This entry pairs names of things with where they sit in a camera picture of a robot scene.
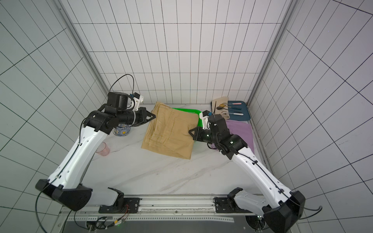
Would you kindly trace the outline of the purple pants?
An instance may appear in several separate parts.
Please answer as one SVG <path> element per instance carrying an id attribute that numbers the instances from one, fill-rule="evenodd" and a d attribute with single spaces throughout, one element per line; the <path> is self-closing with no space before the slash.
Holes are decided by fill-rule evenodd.
<path id="1" fill-rule="evenodd" d="M 218 150 L 221 154 L 231 158 L 233 155 L 239 154 L 243 148 L 254 150 L 253 134 L 250 124 L 239 121 L 226 121 L 226 125 L 230 132 L 230 145 L 215 145 L 209 144 L 210 149 Z"/>

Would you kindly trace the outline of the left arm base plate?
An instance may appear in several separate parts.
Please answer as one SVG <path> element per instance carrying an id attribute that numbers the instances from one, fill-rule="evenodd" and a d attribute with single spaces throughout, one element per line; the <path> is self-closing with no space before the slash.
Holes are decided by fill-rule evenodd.
<path id="1" fill-rule="evenodd" d="M 101 205 L 100 214 L 135 214 L 139 211 L 140 198 L 119 198 L 111 206 Z"/>

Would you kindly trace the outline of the beige pants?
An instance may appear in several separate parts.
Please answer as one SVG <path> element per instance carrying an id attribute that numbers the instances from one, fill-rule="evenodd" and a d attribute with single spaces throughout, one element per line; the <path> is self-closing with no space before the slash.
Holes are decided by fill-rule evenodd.
<path id="1" fill-rule="evenodd" d="M 194 140 L 188 132 L 198 126 L 199 116 L 173 109 L 161 102 L 155 104 L 151 113 L 156 118 L 150 121 L 141 148 L 189 160 Z"/>

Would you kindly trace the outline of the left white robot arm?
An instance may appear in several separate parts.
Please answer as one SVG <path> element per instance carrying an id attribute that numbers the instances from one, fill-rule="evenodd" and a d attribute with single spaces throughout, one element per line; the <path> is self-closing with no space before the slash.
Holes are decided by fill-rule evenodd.
<path id="1" fill-rule="evenodd" d="M 82 180 L 99 146 L 114 128 L 138 127 L 156 118 L 141 107 L 139 93 L 109 92 L 107 103 L 92 111 L 81 124 L 71 150 L 47 179 L 40 179 L 36 189 L 59 204 L 77 212 L 86 206 L 101 206 L 106 213 L 120 213 L 125 208 L 124 194 L 114 188 L 93 190 Z"/>

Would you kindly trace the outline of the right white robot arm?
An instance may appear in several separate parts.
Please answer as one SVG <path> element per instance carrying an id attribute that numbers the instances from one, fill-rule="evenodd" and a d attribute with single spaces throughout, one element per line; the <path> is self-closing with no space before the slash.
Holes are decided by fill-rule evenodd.
<path id="1" fill-rule="evenodd" d="M 240 136 L 230 133 L 220 114 L 204 111 L 199 118 L 203 125 L 189 130 L 193 140 L 213 145 L 243 169 L 263 194 L 259 197 L 238 187 L 227 195 L 223 208 L 229 213 L 254 213 L 275 233 L 289 231 L 302 217 L 306 202 L 304 195 L 299 191 L 292 192 L 275 178 L 248 144 Z"/>

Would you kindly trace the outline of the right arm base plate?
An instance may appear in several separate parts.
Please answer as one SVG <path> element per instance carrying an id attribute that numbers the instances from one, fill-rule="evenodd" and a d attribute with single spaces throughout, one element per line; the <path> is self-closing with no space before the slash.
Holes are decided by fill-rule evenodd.
<path id="1" fill-rule="evenodd" d="M 213 203 L 217 213 L 239 213 L 241 211 L 232 198 L 214 197 Z"/>

